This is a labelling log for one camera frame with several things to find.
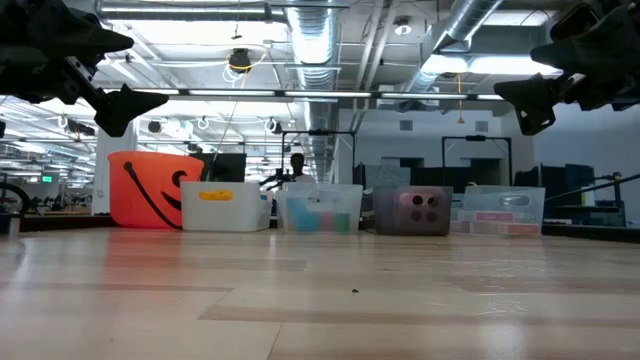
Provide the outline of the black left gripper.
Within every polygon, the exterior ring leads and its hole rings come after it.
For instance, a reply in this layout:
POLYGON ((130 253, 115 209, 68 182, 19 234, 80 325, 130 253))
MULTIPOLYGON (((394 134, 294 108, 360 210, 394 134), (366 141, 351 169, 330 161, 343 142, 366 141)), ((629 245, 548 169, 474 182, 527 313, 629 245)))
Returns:
POLYGON ((31 103, 82 98, 105 133, 122 137, 131 121, 169 100, 127 85, 111 92, 93 85, 98 63, 133 45, 132 38, 104 28, 94 13, 63 0, 0 0, 0 95, 31 103))

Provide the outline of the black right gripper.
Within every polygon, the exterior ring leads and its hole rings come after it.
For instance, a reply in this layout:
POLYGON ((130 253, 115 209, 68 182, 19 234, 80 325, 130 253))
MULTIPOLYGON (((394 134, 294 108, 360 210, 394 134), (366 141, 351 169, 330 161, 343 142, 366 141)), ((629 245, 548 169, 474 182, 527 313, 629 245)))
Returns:
POLYGON ((553 41, 530 52, 533 61, 563 70, 494 85, 515 110, 521 133, 534 136, 556 121, 553 107, 615 111, 640 103, 640 0, 580 0, 551 27, 553 41))

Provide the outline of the purple foam die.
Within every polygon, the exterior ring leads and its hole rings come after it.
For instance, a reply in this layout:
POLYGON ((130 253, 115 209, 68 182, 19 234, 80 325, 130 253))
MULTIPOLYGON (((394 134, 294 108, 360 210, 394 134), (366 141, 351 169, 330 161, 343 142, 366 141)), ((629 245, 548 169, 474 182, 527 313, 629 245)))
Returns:
POLYGON ((403 230, 435 231, 445 220, 445 217, 433 209, 400 208, 396 224, 403 230))

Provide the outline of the white building column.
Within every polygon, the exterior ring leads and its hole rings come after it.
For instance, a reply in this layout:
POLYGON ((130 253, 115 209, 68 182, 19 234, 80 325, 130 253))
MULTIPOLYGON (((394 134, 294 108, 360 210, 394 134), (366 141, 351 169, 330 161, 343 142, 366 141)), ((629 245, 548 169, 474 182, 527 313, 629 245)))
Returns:
POLYGON ((113 152, 135 150, 137 148, 138 134, 138 120, 133 120, 128 124, 122 137, 110 137, 103 130, 98 130, 91 205, 91 213, 93 215, 110 212, 110 167, 108 156, 113 152))

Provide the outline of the dark background desk cluster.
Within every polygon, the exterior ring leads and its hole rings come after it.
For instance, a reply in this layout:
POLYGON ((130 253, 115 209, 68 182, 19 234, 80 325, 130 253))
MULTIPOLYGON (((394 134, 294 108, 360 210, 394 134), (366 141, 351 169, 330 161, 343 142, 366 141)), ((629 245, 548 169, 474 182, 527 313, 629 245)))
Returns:
POLYGON ((524 187, 542 187, 550 201, 545 203, 546 223, 565 222, 571 225, 625 227, 626 213, 619 185, 610 186, 612 199, 599 199, 594 186, 621 180, 619 172, 596 176, 588 165, 566 164, 547 166, 540 164, 528 171, 518 171, 514 184, 524 187), (595 191, 593 207, 581 205, 581 194, 595 191))

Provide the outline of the orange plastic bucket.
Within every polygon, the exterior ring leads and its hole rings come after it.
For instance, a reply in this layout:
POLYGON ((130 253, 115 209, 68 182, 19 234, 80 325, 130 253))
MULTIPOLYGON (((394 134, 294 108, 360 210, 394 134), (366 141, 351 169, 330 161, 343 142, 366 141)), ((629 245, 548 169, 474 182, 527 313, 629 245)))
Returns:
POLYGON ((183 181, 200 179, 204 163, 190 156, 145 151, 108 155, 110 214, 128 228, 182 228, 183 181))

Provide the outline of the clear plastic bin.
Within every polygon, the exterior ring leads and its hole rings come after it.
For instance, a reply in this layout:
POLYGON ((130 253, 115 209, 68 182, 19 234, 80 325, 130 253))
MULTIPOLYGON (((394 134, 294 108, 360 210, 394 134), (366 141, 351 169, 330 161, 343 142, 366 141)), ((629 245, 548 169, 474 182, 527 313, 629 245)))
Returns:
POLYGON ((289 233, 332 233, 353 234, 359 229, 361 217, 362 185, 322 184, 322 183, 285 183, 275 194, 278 226, 289 233), (286 200, 288 198, 305 198, 311 204, 309 210, 321 215, 322 212, 349 213, 351 215, 351 232, 293 232, 286 229, 286 200))
POLYGON ((541 229, 544 202, 545 189, 540 187, 468 186, 463 194, 454 195, 450 231, 485 235, 471 233, 469 227, 471 222, 457 220, 457 213, 461 210, 512 212, 516 216, 514 223, 537 224, 541 229))

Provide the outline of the black background monitor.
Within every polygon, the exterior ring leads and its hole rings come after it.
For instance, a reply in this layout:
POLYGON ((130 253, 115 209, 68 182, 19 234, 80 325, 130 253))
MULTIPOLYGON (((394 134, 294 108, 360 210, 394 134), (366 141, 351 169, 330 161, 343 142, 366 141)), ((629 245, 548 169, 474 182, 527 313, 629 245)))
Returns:
POLYGON ((246 153, 200 153, 191 157, 204 163, 201 181, 242 183, 245 180, 246 153))

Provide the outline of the white plastic bin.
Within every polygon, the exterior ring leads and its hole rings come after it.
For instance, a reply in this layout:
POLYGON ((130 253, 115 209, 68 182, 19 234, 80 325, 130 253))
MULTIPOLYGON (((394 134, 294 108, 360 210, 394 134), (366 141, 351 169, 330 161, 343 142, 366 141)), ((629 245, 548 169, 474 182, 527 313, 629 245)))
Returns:
POLYGON ((256 232, 270 225, 272 202, 257 183, 182 182, 182 228, 201 232, 256 232), (232 190, 232 201, 204 201, 202 191, 232 190))

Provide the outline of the person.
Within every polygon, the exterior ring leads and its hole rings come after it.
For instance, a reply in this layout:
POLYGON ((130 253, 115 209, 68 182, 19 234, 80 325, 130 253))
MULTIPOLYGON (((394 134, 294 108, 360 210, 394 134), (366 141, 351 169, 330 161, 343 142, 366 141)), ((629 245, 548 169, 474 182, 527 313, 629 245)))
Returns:
POLYGON ((304 173, 305 157, 302 153, 294 153, 290 157, 290 165, 293 170, 293 178, 298 183, 315 183, 311 175, 304 173))

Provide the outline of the long ceiling light bar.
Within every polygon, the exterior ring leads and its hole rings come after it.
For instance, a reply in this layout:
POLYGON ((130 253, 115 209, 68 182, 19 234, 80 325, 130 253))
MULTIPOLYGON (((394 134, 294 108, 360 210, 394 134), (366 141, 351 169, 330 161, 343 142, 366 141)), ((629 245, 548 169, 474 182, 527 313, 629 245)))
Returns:
POLYGON ((166 101, 338 102, 339 100, 500 102, 496 94, 459 92, 388 92, 244 88, 132 88, 166 101))

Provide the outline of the smoky grey plastic bin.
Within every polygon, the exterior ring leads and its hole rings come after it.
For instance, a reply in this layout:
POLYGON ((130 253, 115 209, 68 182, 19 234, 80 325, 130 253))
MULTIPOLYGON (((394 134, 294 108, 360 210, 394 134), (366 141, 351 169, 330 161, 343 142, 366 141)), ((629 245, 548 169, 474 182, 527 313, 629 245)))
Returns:
POLYGON ((407 235, 407 236, 445 236, 449 233, 451 222, 451 208, 453 189, 440 186, 399 186, 399 187, 375 187, 374 196, 374 224, 375 231, 382 235, 407 235), (432 193, 439 199, 439 205, 435 208, 423 206, 403 206, 399 202, 399 195, 404 192, 432 193), (443 224, 435 231, 411 231, 403 230, 396 224, 398 210, 400 208, 425 208, 433 209, 445 217, 443 224))

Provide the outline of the black metal frame stand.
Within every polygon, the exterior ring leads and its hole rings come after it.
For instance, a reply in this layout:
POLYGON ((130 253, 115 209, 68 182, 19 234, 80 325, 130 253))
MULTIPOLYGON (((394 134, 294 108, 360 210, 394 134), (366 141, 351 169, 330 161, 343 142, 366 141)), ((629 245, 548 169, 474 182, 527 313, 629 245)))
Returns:
POLYGON ((448 148, 446 145, 446 142, 448 140, 462 140, 465 142, 486 142, 486 141, 490 141, 492 142, 494 145, 496 145, 498 148, 502 149, 496 142, 497 141, 504 141, 507 145, 507 150, 506 150, 506 155, 507 155, 507 164, 508 164, 508 184, 509 186, 513 186, 514 185, 514 175, 513 175, 513 155, 512 155, 512 150, 513 150, 513 145, 512 145, 512 139, 511 137, 493 137, 493 136, 484 136, 484 135, 466 135, 466 136, 443 136, 441 137, 441 171, 442 171, 442 182, 446 182, 446 159, 447 159, 447 154, 448 154, 448 148))

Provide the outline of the silver ventilation duct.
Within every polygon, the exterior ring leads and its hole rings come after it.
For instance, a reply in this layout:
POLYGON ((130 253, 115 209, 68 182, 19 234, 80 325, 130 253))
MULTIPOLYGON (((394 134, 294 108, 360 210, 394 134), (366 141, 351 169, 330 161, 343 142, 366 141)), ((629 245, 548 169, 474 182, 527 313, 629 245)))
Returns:
MULTIPOLYGON (((338 11, 328 7, 288 7, 285 9, 291 29, 297 90, 331 91, 336 87, 338 11)), ((304 104, 307 130, 334 129, 337 103, 308 100, 304 104)))
POLYGON ((448 47, 461 46, 461 52, 470 50, 472 38, 504 0, 455 0, 447 18, 427 28, 421 44, 423 63, 404 83, 402 92, 423 93, 437 78, 447 73, 444 65, 449 58, 441 55, 448 47))

